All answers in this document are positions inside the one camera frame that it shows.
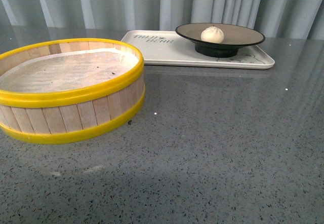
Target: white tray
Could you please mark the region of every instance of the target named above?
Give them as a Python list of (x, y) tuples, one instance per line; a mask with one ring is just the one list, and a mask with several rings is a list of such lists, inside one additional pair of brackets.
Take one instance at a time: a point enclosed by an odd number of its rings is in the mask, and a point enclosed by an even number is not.
[(175, 31), (132, 30), (122, 42), (137, 47), (145, 64), (268, 69), (274, 60), (258, 46), (239, 49), (231, 58), (213, 58), (195, 51), (194, 43), (179, 36)]

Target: white curtain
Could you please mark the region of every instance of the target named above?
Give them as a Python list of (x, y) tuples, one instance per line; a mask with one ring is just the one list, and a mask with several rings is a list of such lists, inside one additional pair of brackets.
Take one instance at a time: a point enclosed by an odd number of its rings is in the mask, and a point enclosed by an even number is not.
[(215, 22), (266, 37), (324, 40), (323, 0), (1, 0), (0, 25), (174, 30)]

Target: bamboo steamer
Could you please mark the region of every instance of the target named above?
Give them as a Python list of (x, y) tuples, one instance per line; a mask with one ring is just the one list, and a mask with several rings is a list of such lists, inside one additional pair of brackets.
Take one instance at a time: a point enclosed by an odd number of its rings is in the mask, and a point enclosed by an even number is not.
[(107, 39), (57, 40), (6, 52), (0, 55), (0, 126), (30, 143), (99, 136), (140, 110), (143, 69), (137, 48)]

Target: plate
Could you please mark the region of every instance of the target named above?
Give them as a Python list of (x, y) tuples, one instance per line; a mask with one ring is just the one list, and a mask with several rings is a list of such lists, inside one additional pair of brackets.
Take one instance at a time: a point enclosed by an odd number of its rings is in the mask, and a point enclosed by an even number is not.
[[(204, 42), (201, 33), (210, 26), (216, 26), (224, 32), (224, 41), (219, 43)], [(176, 33), (195, 44), (195, 50), (210, 57), (228, 58), (237, 54), (239, 48), (260, 44), (265, 36), (253, 29), (221, 23), (191, 23), (180, 25)]]

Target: yellow plastic rim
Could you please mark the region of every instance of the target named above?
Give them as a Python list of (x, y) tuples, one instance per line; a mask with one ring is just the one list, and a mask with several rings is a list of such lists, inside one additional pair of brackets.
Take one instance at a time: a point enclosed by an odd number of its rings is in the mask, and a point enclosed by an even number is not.
[(73, 143), (77, 141), (82, 141), (86, 139), (90, 139), (104, 133), (107, 133), (124, 123), (130, 120), (142, 107), (144, 103), (144, 95), (145, 95), (145, 88), (140, 100), (131, 107), (127, 112), (120, 115), (118, 118), (115, 118), (107, 123), (73, 132), (68, 133), (60, 133), (60, 134), (30, 134), (30, 133), (23, 133), (20, 131), (12, 130), (2, 124), (2, 130), (8, 134), (9, 136), (20, 140), (25, 141), (28, 143), (34, 144), (66, 144), (66, 143)]
[(112, 80), (102, 82), (93, 86), (83, 87), (74, 90), (62, 91), (62, 92), (49, 92), (49, 93), (20, 93), (0, 90), (0, 104), (15, 107), (54, 107), (65, 106), (71, 104), (77, 104), (85, 101), (94, 100), (103, 96), (110, 95), (116, 91), (119, 91), (135, 80), (137, 80), (144, 70), (143, 55), (136, 47), (123, 43), (120, 41), (98, 38), (77, 38), (77, 39), (64, 39), (56, 40), (44, 43), (32, 44), (29, 46), (17, 48), (0, 55), (0, 61), (6, 57), (14, 55), (19, 52), (23, 52), (32, 48), (38, 48), (42, 46), (59, 44), (59, 43), (71, 43), (71, 42), (104, 42), (119, 44), (128, 48), (131, 48), (137, 52), (140, 56), (138, 63), (129, 71), (121, 76), (118, 76)]

